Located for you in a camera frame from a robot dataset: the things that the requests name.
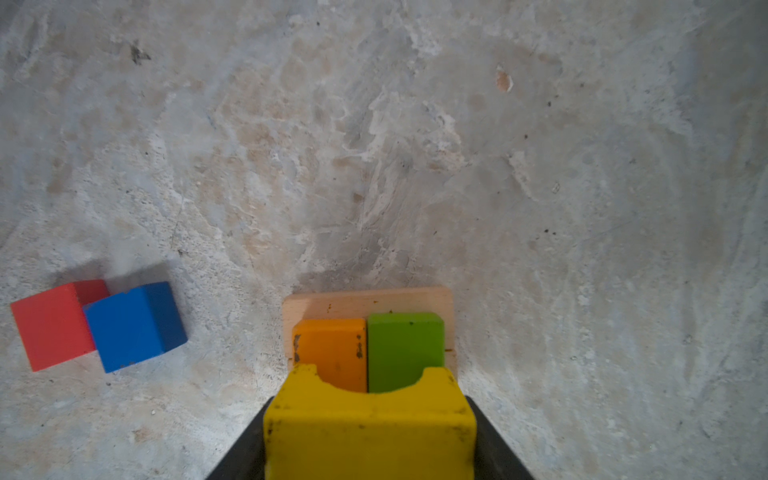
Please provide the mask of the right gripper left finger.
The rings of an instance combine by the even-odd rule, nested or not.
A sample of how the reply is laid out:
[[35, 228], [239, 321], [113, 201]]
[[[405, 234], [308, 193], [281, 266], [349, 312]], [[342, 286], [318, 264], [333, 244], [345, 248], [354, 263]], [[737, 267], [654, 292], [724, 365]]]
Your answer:
[[207, 480], [264, 480], [266, 451], [264, 417], [269, 397], [250, 424], [231, 446]]

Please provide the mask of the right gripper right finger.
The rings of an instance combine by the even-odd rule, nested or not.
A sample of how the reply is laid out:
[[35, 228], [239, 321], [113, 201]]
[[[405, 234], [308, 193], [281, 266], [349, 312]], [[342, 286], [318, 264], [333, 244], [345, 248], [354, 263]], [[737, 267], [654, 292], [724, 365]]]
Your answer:
[[467, 402], [476, 419], [474, 450], [475, 480], [534, 480], [515, 452], [509, 447], [480, 407], [470, 397]]

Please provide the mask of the yellow wood block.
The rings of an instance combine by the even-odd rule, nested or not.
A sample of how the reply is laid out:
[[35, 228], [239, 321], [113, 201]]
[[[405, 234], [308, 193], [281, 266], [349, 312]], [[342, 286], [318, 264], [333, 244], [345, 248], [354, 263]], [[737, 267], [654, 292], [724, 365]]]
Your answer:
[[472, 479], [477, 422], [450, 370], [357, 393], [313, 365], [288, 375], [264, 416], [268, 479]]

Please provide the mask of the orange wood block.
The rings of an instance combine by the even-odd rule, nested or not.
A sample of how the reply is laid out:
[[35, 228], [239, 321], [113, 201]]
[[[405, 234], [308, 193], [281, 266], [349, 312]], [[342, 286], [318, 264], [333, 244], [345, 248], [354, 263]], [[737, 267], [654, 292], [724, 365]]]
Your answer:
[[291, 337], [295, 364], [315, 365], [320, 379], [337, 388], [368, 391], [365, 319], [306, 319]]

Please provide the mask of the green wood block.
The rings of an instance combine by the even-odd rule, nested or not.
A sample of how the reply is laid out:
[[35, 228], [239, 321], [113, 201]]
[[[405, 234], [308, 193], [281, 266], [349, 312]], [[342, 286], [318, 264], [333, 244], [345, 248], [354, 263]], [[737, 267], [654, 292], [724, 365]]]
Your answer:
[[368, 391], [416, 383], [425, 368], [445, 366], [444, 321], [435, 313], [376, 313], [367, 320]]

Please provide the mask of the natural wood block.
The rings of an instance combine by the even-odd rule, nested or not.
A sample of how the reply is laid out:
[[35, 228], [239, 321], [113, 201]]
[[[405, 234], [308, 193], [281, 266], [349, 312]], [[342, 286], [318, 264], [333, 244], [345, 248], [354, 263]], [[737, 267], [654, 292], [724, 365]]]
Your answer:
[[455, 345], [453, 293], [445, 286], [398, 289], [303, 293], [287, 296], [282, 303], [282, 341], [289, 369], [293, 368], [293, 327], [300, 321], [367, 318], [374, 313], [432, 312], [444, 322], [445, 365], [459, 378]]

